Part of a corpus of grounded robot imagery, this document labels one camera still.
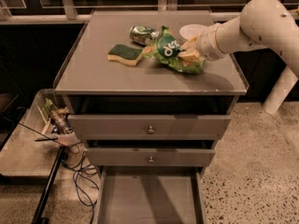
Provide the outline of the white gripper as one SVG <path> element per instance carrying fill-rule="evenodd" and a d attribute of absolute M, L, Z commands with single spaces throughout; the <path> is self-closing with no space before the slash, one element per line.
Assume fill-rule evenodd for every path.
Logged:
<path fill-rule="evenodd" d="M 195 35 L 190 38 L 181 46 L 181 49 L 186 51 L 180 52 L 178 54 L 179 58 L 187 62 L 195 63 L 200 63 L 204 59 L 209 61 L 222 59 L 225 54 L 217 44 L 217 30 L 219 27 L 220 24 L 215 23 L 205 28 L 200 35 Z"/>

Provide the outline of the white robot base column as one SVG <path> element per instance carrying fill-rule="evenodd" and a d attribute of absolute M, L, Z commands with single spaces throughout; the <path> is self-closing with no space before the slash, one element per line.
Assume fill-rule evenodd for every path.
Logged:
<path fill-rule="evenodd" d="M 297 81 L 298 78 L 293 71 L 289 67 L 285 67 L 264 101 L 263 109 L 269 114 L 275 114 Z"/>

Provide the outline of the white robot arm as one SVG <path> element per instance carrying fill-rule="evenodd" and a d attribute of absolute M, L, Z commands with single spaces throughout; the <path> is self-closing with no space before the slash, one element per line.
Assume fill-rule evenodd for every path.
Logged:
<path fill-rule="evenodd" d="M 273 50 L 299 77 L 299 27 L 278 0 L 251 0 L 237 18 L 194 35 L 178 54 L 188 62 L 217 61 L 236 51 Z"/>

